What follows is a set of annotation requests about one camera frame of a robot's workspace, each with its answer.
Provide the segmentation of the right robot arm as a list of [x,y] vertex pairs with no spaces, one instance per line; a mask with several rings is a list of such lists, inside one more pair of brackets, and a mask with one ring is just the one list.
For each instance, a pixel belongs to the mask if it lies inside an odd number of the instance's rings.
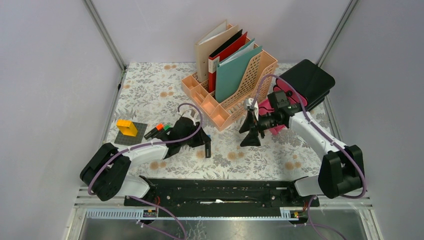
[[244,101],[247,115],[239,133],[247,135],[240,146],[260,146],[265,130],[284,125],[301,136],[321,158],[319,173],[295,180],[294,188],[286,193],[287,201],[299,206],[312,195],[325,195],[329,199],[339,196],[350,198],[349,193],[357,189],[362,190],[359,194],[362,197],[366,192],[362,150],[330,135],[301,103],[291,104],[282,91],[273,92],[268,97],[276,107],[264,115],[259,114],[258,104],[253,98]]

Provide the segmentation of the green cap black highlighter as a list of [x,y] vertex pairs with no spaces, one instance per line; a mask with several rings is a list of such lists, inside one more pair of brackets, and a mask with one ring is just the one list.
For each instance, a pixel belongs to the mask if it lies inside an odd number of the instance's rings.
[[172,127],[170,125],[165,125],[161,130],[158,131],[156,137],[159,138],[162,135],[166,135],[171,129]]

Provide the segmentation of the beige file binder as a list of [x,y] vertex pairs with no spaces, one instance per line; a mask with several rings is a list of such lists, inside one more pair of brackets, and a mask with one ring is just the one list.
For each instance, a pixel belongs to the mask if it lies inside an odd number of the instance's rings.
[[202,83],[208,79],[209,55],[220,45],[239,31],[239,25],[230,25],[224,20],[213,29],[209,30],[194,44],[194,56],[196,60],[197,81]]

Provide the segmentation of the red file folder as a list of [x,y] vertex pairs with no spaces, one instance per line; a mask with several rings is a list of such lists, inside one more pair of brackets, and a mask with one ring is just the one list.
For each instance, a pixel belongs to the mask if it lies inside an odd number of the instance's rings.
[[238,51],[245,45],[248,32],[239,30],[232,37],[221,44],[214,52],[208,56],[208,88],[209,93],[216,89],[218,64]]

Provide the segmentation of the teal file folder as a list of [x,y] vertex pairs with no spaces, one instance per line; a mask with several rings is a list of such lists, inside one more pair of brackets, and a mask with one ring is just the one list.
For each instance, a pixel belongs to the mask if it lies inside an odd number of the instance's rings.
[[214,97],[218,103],[237,91],[250,60],[261,53],[262,46],[255,47],[255,44],[253,38],[217,65]]

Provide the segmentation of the orange cap black highlighter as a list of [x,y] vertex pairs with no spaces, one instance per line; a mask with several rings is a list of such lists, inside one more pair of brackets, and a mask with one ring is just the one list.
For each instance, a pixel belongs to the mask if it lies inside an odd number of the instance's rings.
[[147,132],[144,135],[144,138],[147,140],[149,138],[153,138],[155,135],[157,135],[162,129],[164,128],[164,125],[162,123],[159,123],[156,125],[153,129],[151,129],[149,132]]

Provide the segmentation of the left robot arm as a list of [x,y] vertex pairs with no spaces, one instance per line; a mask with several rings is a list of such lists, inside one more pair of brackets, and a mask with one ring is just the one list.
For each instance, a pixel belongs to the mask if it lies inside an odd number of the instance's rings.
[[144,206],[155,200],[154,185],[128,171],[144,163],[170,158],[182,147],[210,146],[211,138],[189,117],[180,117],[172,127],[164,127],[139,148],[119,149],[103,144],[80,172],[79,178],[90,186],[90,193],[105,202],[113,197],[134,196]]

